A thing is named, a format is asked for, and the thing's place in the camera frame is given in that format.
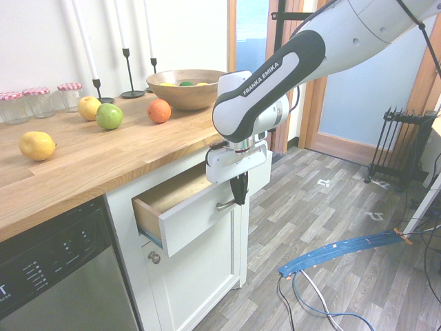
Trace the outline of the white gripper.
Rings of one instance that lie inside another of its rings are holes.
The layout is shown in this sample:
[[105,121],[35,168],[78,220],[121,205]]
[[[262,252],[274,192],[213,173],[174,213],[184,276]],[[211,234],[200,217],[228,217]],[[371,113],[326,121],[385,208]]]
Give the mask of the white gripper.
[[248,192],[248,174],[245,172],[264,164],[266,160],[266,141],[258,142],[243,153],[236,153],[229,148],[212,150],[207,153],[206,178],[210,183],[230,180],[234,202],[242,205]]

